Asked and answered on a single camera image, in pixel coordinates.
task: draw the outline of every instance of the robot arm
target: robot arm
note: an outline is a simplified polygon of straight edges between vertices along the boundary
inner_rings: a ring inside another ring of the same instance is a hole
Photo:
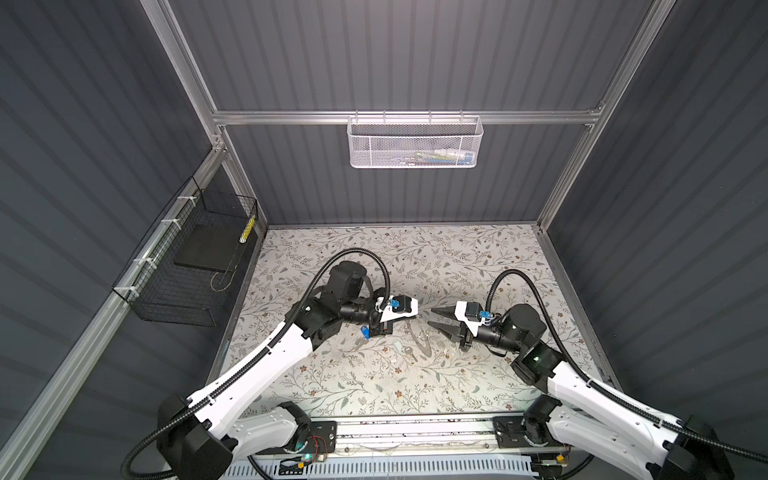
[[[178,428],[157,439],[158,450],[180,480],[219,478],[231,462],[248,455],[276,447],[296,451],[306,443],[309,418],[292,402],[244,421],[238,419],[272,382],[338,333],[342,323],[363,324],[367,336],[385,335],[392,332],[394,322],[419,314],[419,302],[409,296],[390,296],[385,302],[384,289],[378,289],[371,292],[371,297],[359,297],[365,278],[366,269],[359,263],[344,261],[336,265],[328,283],[316,289],[314,295],[319,293],[319,298],[310,297],[301,310],[301,302],[293,305],[286,318],[295,321],[279,342],[270,346],[286,322],[211,384],[186,400],[174,396],[164,402],[158,425],[167,424],[188,405],[204,404]],[[214,395],[264,349],[269,354],[258,361],[258,367],[248,369]]]
[[[524,383],[543,392],[517,425],[532,445],[547,445],[553,440],[574,445],[640,480],[733,478],[721,449],[662,426],[663,422],[678,425],[716,441],[708,424],[695,417],[683,423],[597,379],[580,375],[561,352],[541,341],[547,326],[529,305],[515,305],[503,315],[485,311],[474,302],[457,302],[455,307],[432,311],[458,322],[430,321],[429,325],[462,349],[478,342],[519,353],[511,367]],[[638,415],[638,410],[657,421]]]

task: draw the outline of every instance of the white wire basket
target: white wire basket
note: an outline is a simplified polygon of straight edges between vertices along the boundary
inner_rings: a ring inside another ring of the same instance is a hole
[[[463,115],[350,117],[349,163],[354,168],[472,168],[482,123]]]

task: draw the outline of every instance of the metal bar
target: metal bar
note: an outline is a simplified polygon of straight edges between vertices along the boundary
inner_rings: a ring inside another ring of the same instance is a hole
[[[170,6],[162,0],[141,0],[141,6],[144,7],[152,27],[163,48],[165,48],[176,75],[179,76],[195,112],[197,112],[200,123],[211,139],[211,143],[215,143],[214,138],[219,134],[219,130],[210,113],[216,107],[211,100],[205,82],[202,81],[203,75],[192,57],[189,45],[187,45],[183,35],[180,35],[181,27],[176,17],[170,10]]]
[[[486,125],[579,124],[592,125],[598,110],[577,111],[387,111],[387,123],[413,121],[463,123],[476,117]],[[215,111],[217,125],[346,125],[350,117],[359,123],[381,123],[383,111]]]
[[[574,316],[576,327],[578,327],[578,331],[584,338],[584,343],[586,343],[587,349],[592,355],[594,365],[600,370],[602,380],[604,382],[609,382],[616,390],[619,390],[620,392],[623,391],[616,378],[616,372],[614,372],[614,369],[611,367],[611,363],[608,362],[605,350],[603,350],[603,346],[600,344],[600,340],[592,328],[592,324],[587,317],[587,312],[584,310],[581,301],[578,299],[573,283],[571,283],[571,279],[568,278],[568,273],[566,273],[565,267],[563,267],[558,252],[554,249],[554,245],[552,245],[549,235],[540,228],[535,228],[534,232],[538,244],[541,247],[541,252],[547,259],[549,267],[552,268],[554,280],[560,286],[560,291],[563,293],[565,302],[571,310],[571,315]]]
[[[640,63],[645,58],[650,45],[654,42],[672,7],[674,7],[674,3],[675,0],[654,0],[648,9],[643,23],[637,30],[637,34],[635,34],[627,53],[619,64],[616,75],[608,85],[608,89],[601,102],[600,118],[593,127],[588,128],[581,136],[560,178],[555,183],[554,189],[549,195],[544,208],[541,209],[538,222],[542,229],[547,230],[552,224],[554,216],[563,204],[563,200],[565,200],[565,196],[568,195],[568,191],[576,181],[581,168],[586,163],[589,154],[592,153],[595,144],[605,130],[605,126],[616,111],[621,97],[624,96],[624,92],[627,90],[638,67],[640,67]]]
[[[427,223],[290,223],[270,225],[270,230],[296,230],[303,228],[384,228],[384,227],[466,227],[468,225],[536,225],[536,220],[495,222],[427,222]]]
[[[223,148],[220,145],[211,150],[194,174],[197,184],[201,187],[208,185],[223,157]],[[197,185],[190,180],[180,196],[189,197],[196,189]],[[177,198],[166,212],[164,219],[175,218],[188,201]],[[169,225],[170,222],[160,222],[158,228],[142,246],[139,258],[145,257],[154,249],[162,237],[161,230],[168,228]],[[133,262],[119,284],[130,284],[140,268],[139,262]],[[80,339],[0,451],[0,478],[3,480],[24,478],[128,311],[128,305],[119,295],[114,292],[109,294],[107,301],[80,335]]]
[[[192,106],[208,134],[211,144],[223,141],[230,152],[230,159],[223,163],[223,168],[232,183],[235,193],[245,197],[257,198],[245,173],[243,164],[234,150],[230,136],[213,120],[212,113],[216,110],[216,103],[205,84],[203,74],[197,66],[197,62],[192,55],[187,39],[184,37],[184,33],[173,9],[170,7],[169,1],[141,0],[141,5],[144,7],[144,11],[147,13],[147,17],[149,17],[165,49],[166,55],[168,55],[171,64],[174,66],[174,70],[179,76],[179,80],[184,86],[190,102],[192,102]],[[259,235],[263,237],[267,226],[267,218],[264,216],[263,211],[260,211],[259,221]]]

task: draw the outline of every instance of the red wire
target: red wire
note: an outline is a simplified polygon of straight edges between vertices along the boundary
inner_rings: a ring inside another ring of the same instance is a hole
[[[323,437],[320,437],[320,440],[323,440],[323,444],[326,446],[326,454],[327,454],[328,453],[328,444],[326,443],[326,440]]]
[[[312,459],[312,461],[314,462],[315,460],[317,460],[317,452],[320,451],[320,443],[317,441],[316,436],[312,435],[312,438],[315,439],[315,458]]]

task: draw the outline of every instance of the floral tablecloth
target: floral tablecloth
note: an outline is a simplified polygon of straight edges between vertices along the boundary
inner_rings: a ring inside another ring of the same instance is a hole
[[[596,369],[538,241],[529,225],[270,230],[266,236],[235,329],[224,368],[258,346],[306,289],[325,259],[347,247],[380,255],[392,293],[419,299],[419,318],[394,325],[391,336],[366,340],[359,326],[341,332],[281,376],[248,409],[255,415],[293,400],[312,416],[494,412],[525,409],[538,391],[512,372],[511,356],[493,356],[473,344],[464,353],[428,319],[456,300],[485,303],[493,279],[505,268],[525,271],[536,283],[558,335],[585,371]],[[362,263],[374,288],[383,285],[368,257]],[[530,303],[529,288],[516,276],[499,287],[494,310]],[[545,339],[551,344],[548,333]]]

